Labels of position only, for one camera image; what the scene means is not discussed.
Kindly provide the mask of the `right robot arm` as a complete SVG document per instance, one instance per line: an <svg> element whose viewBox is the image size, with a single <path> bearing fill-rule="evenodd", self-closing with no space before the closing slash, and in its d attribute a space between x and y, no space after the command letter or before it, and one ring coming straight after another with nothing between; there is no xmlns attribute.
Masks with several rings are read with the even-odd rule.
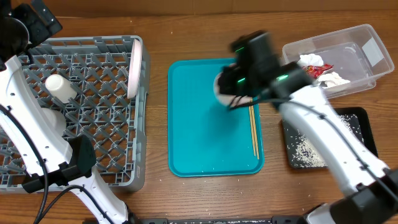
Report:
<svg viewBox="0 0 398 224"><path fill-rule="evenodd" d="M294 223L384 223L397 214L397 171L370 152L337 117L321 87L295 62L282 65L262 30L230 45L236 56L217 80L218 92L232 97L228 108L272 103L322 156L343 198L320 204Z"/></svg>

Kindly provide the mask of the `red snack wrapper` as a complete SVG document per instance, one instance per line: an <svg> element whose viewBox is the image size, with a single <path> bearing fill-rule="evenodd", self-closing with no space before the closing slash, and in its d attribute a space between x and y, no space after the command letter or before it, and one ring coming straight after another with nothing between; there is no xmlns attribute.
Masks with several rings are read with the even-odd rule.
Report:
<svg viewBox="0 0 398 224"><path fill-rule="evenodd" d="M302 67L303 70L312 78L317 79L320 75L323 75L327 71L333 68L333 65L324 64L322 66L307 65Z"/></svg>

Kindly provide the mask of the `large white plate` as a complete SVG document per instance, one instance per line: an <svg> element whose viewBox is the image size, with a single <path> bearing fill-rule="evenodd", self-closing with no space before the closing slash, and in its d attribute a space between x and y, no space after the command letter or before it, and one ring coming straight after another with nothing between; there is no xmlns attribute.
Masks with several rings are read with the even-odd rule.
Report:
<svg viewBox="0 0 398 224"><path fill-rule="evenodd" d="M131 49L131 58L128 72L128 83L127 83L127 98L132 99L136 96L142 65L142 44L134 39Z"/></svg>

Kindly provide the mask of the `white cup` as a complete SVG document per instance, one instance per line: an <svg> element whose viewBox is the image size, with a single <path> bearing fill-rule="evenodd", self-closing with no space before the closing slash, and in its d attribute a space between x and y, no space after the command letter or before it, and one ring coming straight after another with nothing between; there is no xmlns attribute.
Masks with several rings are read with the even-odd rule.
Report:
<svg viewBox="0 0 398 224"><path fill-rule="evenodd" d="M69 103L70 98L75 98L77 92L71 87L71 82L59 74L50 75L45 80L45 87L53 97L62 103Z"/></svg>

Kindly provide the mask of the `small pink plate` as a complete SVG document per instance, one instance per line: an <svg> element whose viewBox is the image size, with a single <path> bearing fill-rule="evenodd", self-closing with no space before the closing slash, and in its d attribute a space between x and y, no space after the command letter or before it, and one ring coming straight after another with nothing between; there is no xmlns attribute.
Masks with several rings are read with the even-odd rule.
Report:
<svg viewBox="0 0 398 224"><path fill-rule="evenodd" d="M213 91L216 99L222 105L234 107L250 102L250 97L236 95L238 85L243 83L243 81L241 83L238 81L242 78L235 63L224 66L217 74L213 82Z"/></svg>

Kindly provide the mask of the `grey-white bowl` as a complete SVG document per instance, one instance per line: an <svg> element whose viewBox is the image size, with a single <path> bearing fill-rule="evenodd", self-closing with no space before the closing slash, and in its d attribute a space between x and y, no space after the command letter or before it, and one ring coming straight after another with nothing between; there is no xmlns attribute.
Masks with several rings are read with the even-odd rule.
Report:
<svg viewBox="0 0 398 224"><path fill-rule="evenodd" d="M42 108L44 115L49 121L49 124L56 130L56 132L63 136L64 131L67 128L67 122L64 115L56 110L51 110L49 108Z"/></svg>

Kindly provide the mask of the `white rice pile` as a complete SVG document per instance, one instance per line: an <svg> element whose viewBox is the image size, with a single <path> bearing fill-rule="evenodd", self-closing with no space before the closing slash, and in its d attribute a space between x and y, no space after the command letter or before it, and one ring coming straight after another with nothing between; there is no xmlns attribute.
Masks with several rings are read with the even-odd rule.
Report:
<svg viewBox="0 0 398 224"><path fill-rule="evenodd" d="M355 114L338 115L341 122L354 134L362 143L364 143L359 118ZM288 122L282 120L284 132L284 142L287 151L288 162L293 169L321 169L327 165L323 158L318 154L311 142L294 129Z"/></svg>

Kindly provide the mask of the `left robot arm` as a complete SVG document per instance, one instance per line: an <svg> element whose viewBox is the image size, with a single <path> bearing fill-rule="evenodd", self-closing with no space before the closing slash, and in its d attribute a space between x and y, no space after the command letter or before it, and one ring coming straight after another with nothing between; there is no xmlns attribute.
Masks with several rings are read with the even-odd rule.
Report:
<svg viewBox="0 0 398 224"><path fill-rule="evenodd" d="M26 54L27 64L32 64L29 49L61 29L42 1L15 8L10 1L1 1L1 127L26 166L25 191L44 191L34 221L39 223L54 203L72 192L98 223L139 223L100 176L89 138L82 135L64 140L29 88L19 56Z"/></svg>

